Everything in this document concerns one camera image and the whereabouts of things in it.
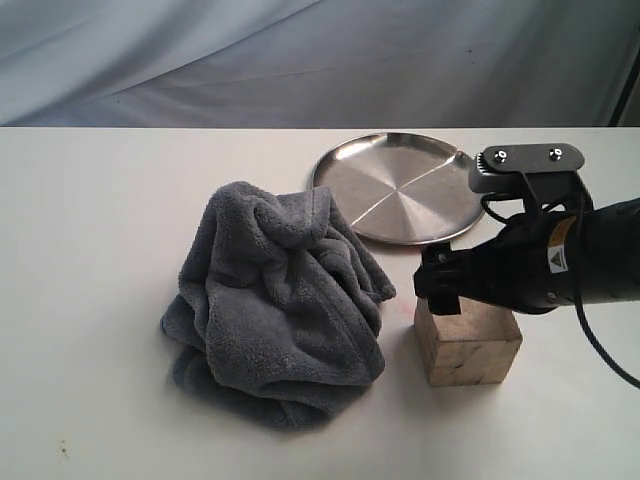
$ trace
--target white table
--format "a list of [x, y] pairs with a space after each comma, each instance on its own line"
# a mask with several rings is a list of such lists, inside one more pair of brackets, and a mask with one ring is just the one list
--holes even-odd
[[[562, 141], [583, 151], [597, 206], [640, 194], [640, 130], [419, 131], [475, 153]], [[364, 132], [0, 130], [0, 478], [640, 478], [640, 392], [570, 308], [519, 316], [500, 386], [431, 389], [412, 325], [418, 251], [376, 249], [398, 290], [383, 306], [387, 368], [327, 428], [281, 434], [168, 378], [159, 319], [208, 197], [244, 179], [305, 188], [328, 148]], [[485, 217], [455, 247], [490, 238]], [[640, 374], [640, 304], [590, 307]]]

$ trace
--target wooden block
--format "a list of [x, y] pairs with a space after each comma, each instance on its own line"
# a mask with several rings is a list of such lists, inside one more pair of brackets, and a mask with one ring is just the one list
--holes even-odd
[[500, 383], [522, 343], [511, 310], [460, 297], [460, 315], [432, 315], [418, 299], [415, 333], [433, 387]]

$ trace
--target towel fold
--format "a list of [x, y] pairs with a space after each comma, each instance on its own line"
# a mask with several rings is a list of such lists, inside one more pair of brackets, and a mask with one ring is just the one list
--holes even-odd
[[395, 289], [326, 187], [210, 199], [162, 319], [177, 385], [279, 428], [325, 422], [382, 373], [377, 304]]

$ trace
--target stainless steel plate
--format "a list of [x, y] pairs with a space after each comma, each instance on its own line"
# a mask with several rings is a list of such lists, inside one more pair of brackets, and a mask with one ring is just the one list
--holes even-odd
[[482, 216], [469, 190], [472, 159], [429, 137], [380, 133], [350, 140], [316, 165], [353, 230], [398, 245], [420, 245], [465, 232]]

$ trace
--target gray towel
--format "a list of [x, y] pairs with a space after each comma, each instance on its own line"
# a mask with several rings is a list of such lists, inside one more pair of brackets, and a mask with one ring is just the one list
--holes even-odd
[[326, 187], [220, 188], [178, 285], [162, 319], [189, 345], [175, 382], [263, 424], [318, 425], [384, 369], [377, 304], [395, 289]]

